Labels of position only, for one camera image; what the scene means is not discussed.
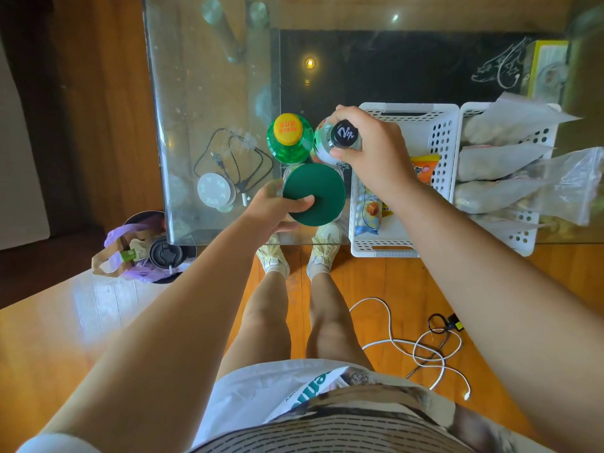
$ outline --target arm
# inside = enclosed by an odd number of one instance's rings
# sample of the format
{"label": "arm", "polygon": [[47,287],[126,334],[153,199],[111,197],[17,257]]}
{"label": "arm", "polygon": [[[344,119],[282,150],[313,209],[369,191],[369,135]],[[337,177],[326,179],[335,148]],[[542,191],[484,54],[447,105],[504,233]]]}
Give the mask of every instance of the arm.
{"label": "arm", "polygon": [[396,124],[338,107],[363,151],[334,150],[395,211],[430,274],[516,403],[556,449],[604,433],[604,321],[563,285],[468,219],[412,172]]}
{"label": "arm", "polygon": [[123,332],[42,433],[71,434],[104,452],[178,452],[210,397],[255,251],[312,197],[254,197],[198,259]]}

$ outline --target person's right hand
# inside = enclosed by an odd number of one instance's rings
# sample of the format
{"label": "person's right hand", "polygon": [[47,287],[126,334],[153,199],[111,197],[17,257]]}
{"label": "person's right hand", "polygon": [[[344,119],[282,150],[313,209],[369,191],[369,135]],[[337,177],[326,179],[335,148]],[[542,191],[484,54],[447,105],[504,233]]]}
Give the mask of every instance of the person's right hand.
{"label": "person's right hand", "polygon": [[329,155],[350,164],[363,184],[384,202],[418,182],[400,127],[375,119],[356,106],[338,105],[327,121],[349,120],[359,130],[362,151],[332,148]]}

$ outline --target purple plastic bag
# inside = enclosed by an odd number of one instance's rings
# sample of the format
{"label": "purple plastic bag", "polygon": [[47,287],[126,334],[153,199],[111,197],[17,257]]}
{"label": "purple plastic bag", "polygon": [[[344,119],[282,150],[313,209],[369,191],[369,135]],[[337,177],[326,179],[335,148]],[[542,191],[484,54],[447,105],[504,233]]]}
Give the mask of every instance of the purple plastic bag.
{"label": "purple plastic bag", "polygon": [[[126,224],[124,226],[118,227],[117,229],[113,229],[107,234],[107,238],[105,238],[104,247],[107,248],[111,243],[116,241],[118,238],[123,236],[128,232],[140,232],[147,229],[153,229],[149,224]],[[109,265],[111,270],[117,270],[117,267],[120,266],[122,260],[120,253],[116,252],[112,254],[109,258]],[[167,278],[170,276],[170,271],[168,269],[162,269],[158,266],[155,266],[151,261],[147,259],[141,265],[135,265],[128,270],[126,270],[121,277],[126,280],[139,280],[143,282],[155,282],[161,280],[163,278]]]}

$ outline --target white round device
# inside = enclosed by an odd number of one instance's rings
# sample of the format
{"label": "white round device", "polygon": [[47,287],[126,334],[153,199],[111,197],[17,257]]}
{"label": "white round device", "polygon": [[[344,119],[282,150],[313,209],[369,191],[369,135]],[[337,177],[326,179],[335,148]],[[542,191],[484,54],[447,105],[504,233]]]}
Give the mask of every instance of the white round device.
{"label": "white round device", "polygon": [[226,213],[231,211],[237,191],[228,178],[217,173],[206,173],[199,178],[197,194],[207,206]]}

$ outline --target plastic bottle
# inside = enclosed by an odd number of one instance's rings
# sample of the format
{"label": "plastic bottle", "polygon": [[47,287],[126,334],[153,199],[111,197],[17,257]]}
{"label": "plastic bottle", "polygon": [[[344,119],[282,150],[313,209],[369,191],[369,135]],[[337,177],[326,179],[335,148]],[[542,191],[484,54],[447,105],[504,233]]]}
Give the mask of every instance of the plastic bottle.
{"label": "plastic bottle", "polygon": [[334,159],[329,155],[329,151],[333,147],[361,148],[359,131],[350,121],[339,121],[335,125],[331,125],[327,119],[323,119],[315,130],[315,145],[310,152],[312,161],[328,165],[342,163],[340,160]]}
{"label": "plastic bottle", "polygon": [[300,164],[312,150],[314,133],[312,127],[301,116],[283,113],[268,128],[268,149],[283,164]]}

